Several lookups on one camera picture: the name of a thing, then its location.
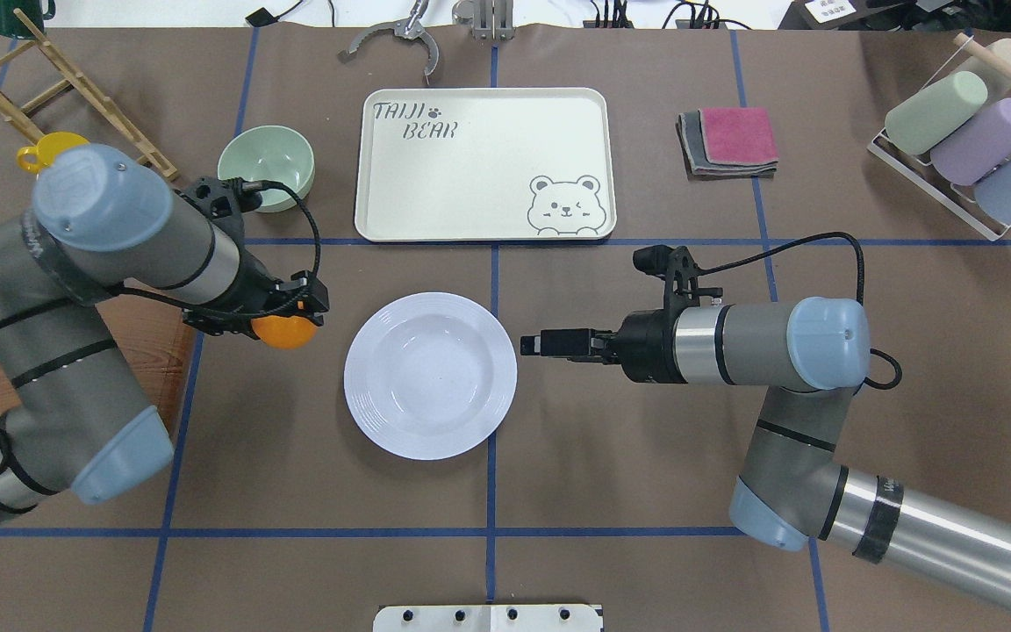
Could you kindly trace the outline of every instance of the pink towel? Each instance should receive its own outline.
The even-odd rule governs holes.
[[[705,156],[715,164],[774,163],[778,151],[763,108],[703,108]]]

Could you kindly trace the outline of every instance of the folded towel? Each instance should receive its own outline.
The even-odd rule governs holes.
[[[705,108],[702,137],[713,164],[754,167],[778,162],[770,118],[763,108]]]
[[[777,161],[762,164],[718,164],[706,156],[705,139],[702,136],[702,112],[691,111],[677,117],[678,136],[681,137],[681,147],[695,175],[698,176],[762,176],[773,173]]]

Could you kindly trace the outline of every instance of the green cup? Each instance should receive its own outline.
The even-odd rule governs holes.
[[[33,39],[33,33],[13,15],[15,9],[21,9],[38,30],[44,32],[44,20],[53,19],[57,4],[50,0],[50,10],[42,13],[41,0],[0,0],[0,35]]]

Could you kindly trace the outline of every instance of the gray robot arm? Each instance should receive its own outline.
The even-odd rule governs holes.
[[[104,145],[65,152],[32,208],[0,224],[0,364],[21,404],[0,416],[0,523],[72,489],[119,495],[168,464],[173,448],[93,304],[125,279],[188,307],[210,335],[256,337],[253,317],[321,324],[311,272],[282,281],[244,248],[252,183],[202,179],[182,192]]]
[[[729,509],[738,529],[794,551],[818,537],[1011,609],[1011,524],[834,463],[867,372],[857,301],[723,305],[718,288],[698,287],[706,271],[684,248],[642,249],[635,267],[665,281],[662,309],[630,313],[618,332],[526,336],[522,355],[621,364],[641,382],[768,385]]]

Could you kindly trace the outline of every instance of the orange ball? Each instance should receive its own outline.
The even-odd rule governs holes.
[[[297,349],[314,337],[317,327],[301,315],[265,315],[252,321],[252,331],[268,347]]]

